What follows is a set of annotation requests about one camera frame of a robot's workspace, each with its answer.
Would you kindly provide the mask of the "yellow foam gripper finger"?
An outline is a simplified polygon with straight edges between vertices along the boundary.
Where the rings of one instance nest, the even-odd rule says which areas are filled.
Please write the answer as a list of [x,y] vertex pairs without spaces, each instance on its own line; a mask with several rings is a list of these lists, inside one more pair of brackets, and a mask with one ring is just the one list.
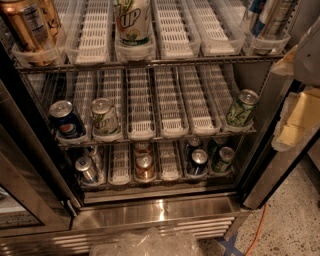
[[293,76],[294,75],[294,59],[298,46],[292,47],[279,61],[271,67],[271,72],[277,75]]
[[320,88],[290,93],[283,104],[271,142],[279,152],[289,151],[320,125]]

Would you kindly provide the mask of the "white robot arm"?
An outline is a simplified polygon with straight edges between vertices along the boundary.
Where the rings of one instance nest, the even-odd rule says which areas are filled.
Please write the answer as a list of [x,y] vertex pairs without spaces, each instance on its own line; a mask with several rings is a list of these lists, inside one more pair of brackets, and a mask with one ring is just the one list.
[[300,93],[290,93],[282,107],[272,147],[283,152],[296,147],[320,124],[320,18],[271,72],[307,85]]

